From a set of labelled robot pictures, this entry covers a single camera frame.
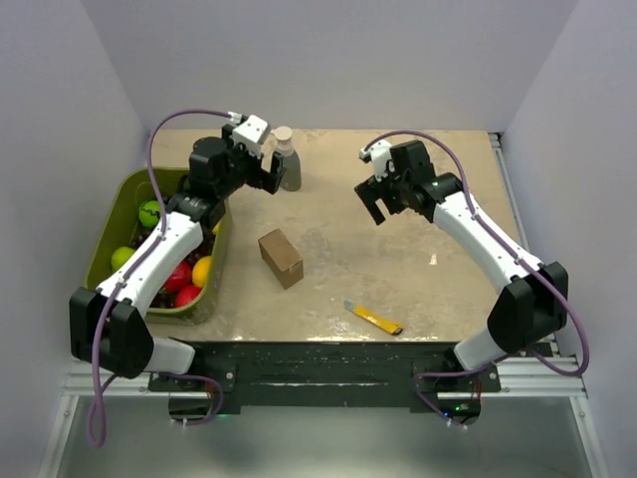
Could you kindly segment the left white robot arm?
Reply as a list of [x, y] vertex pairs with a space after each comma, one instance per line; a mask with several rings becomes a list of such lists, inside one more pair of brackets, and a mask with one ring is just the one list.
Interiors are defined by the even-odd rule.
[[278, 191], [283, 158], [274, 153], [263, 169], [262, 147], [270, 125], [256, 117], [226, 124], [218, 136], [197, 140], [189, 170], [160, 208], [160, 221], [124, 265], [94, 290], [79, 288], [70, 299], [72, 354], [116, 376], [168, 372], [184, 390], [199, 388], [206, 366], [185, 342], [153, 336], [145, 316], [177, 266], [226, 213], [225, 201], [244, 185]]

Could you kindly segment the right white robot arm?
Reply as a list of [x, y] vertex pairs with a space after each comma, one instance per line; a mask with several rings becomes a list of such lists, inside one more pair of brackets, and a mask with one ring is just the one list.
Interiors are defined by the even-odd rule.
[[410, 209], [453, 238], [482, 269], [498, 297], [485, 327], [453, 348], [446, 384], [467, 390], [478, 368], [535, 344], [566, 324], [568, 276], [517, 244], [481, 209], [455, 174], [436, 172], [425, 144], [381, 139], [359, 153], [372, 175], [355, 192], [376, 224]]

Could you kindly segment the yellow utility knife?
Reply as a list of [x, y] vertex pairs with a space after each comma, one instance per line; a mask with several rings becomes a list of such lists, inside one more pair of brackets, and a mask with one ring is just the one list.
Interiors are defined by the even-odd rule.
[[387, 334], [390, 334], [391, 336], [399, 336], [403, 332], [402, 325], [383, 319], [379, 317], [378, 315], [370, 312], [369, 310], [363, 308], [362, 306], [355, 304], [354, 302], [345, 301], [344, 307], [348, 311], [356, 315], [357, 317], [367, 321], [368, 323], [383, 330], [384, 332], [386, 332]]

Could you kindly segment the brown cardboard express box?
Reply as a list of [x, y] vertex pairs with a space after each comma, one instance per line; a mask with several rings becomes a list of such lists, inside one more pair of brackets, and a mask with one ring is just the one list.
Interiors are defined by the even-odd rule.
[[275, 229], [258, 240], [262, 259], [284, 290], [304, 277], [304, 260], [281, 229]]

